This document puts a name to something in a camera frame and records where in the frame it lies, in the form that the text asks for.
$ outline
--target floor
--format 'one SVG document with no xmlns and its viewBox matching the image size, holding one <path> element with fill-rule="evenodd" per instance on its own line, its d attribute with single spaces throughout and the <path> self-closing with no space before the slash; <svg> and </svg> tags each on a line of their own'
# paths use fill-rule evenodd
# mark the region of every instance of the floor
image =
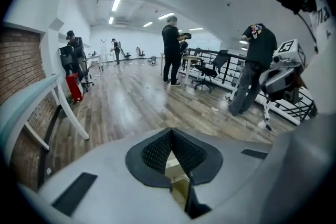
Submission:
<svg viewBox="0 0 336 224">
<path fill-rule="evenodd" d="M 110 63 L 101 77 L 94 76 L 97 67 L 91 68 L 95 85 L 83 101 L 73 106 L 90 139 L 84 141 L 60 114 L 46 168 L 55 173 L 98 145 L 162 127 L 193 128 L 210 135 L 264 143 L 272 143 L 277 134 L 294 128 L 270 113 L 272 131 L 267 130 L 257 105 L 233 117 L 227 111 L 225 89 L 214 87 L 209 94 L 206 87 L 194 90 L 190 83 L 171 87 L 162 82 L 160 72 L 160 65 L 150 66 L 145 59 L 122 61 L 119 66 Z"/>
</svg>

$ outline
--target black pants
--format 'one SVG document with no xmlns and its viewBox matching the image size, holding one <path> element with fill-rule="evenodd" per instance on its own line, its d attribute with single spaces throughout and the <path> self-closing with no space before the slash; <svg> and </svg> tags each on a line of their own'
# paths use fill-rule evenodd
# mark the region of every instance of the black pants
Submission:
<svg viewBox="0 0 336 224">
<path fill-rule="evenodd" d="M 116 59 L 117 59 L 117 64 L 120 64 L 119 53 L 120 53 L 120 51 L 116 51 L 116 53 L 115 53 L 115 56 L 116 56 Z"/>
<path fill-rule="evenodd" d="M 258 62 L 246 61 L 237 95 L 229 106 L 229 110 L 233 116 L 236 116 L 238 113 L 244 113 L 253 104 L 260 92 L 260 75 L 266 70 L 267 68 Z"/>
<path fill-rule="evenodd" d="M 165 64 L 163 68 L 163 81 L 168 81 L 168 74 L 170 66 L 172 65 L 172 73 L 171 73 L 171 84 L 176 83 L 176 75 L 180 67 L 181 63 L 181 55 L 165 55 L 164 56 Z"/>
</svg>

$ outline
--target brick wall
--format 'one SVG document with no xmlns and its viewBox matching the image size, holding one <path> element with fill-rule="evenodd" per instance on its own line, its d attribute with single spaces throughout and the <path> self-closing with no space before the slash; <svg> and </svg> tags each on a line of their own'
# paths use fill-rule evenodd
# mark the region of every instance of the brick wall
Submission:
<svg viewBox="0 0 336 224">
<path fill-rule="evenodd" d="M 3 28 L 0 35 L 0 105 L 20 89 L 45 78 L 41 61 L 40 34 Z M 56 102 L 49 93 L 28 119 L 38 135 L 45 137 Z M 11 167 L 18 181 L 37 188 L 37 167 L 40 147 L 21 131 L 15 144 Z"/>
</svg>

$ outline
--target ceiling light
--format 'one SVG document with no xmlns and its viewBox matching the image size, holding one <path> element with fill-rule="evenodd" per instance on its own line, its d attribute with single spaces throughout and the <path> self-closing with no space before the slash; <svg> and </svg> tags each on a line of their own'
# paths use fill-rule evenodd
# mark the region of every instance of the ceiling light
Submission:
<svg viewBox="0 0 336 224">
<path fill-rule="evenodd" d="M 174 15 L 174 13 L 170 12 L 166 15 L 163 15 L 163 16 L 159 17 L 159 20 L 162 20 L 162 19 L 167 18 L 167 17 L 172 16 L 172 15 Z"/>
<path fill-rule="evenodd" d="M 143 27 L 147 27 L 148 25 L 151 25 L 153 22 L 149 22 L 148 24 L 145 24 Z"/>
<path fill-rule="evenodd" d="M 112 6 L 112 11 L 115 12 L 117 11 L 118 5 L 121 0 L 114 0 L 113 6 Z"/>
</svg>

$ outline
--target ladder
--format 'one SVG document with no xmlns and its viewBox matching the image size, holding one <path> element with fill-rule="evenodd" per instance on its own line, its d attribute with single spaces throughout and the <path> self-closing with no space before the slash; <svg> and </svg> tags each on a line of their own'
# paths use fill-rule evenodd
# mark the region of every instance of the ladder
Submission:
<svg viewBox="0 0 336 224">
<path fill-rule="evenodd" d="M 102 64 L 105 66 L 108 65 L 108 58 L 107 58 L 107 50 L 106 50 L 106 39 L 100 40 L 100 55 L 101 55 L 101 61 Z"/>
</svg>

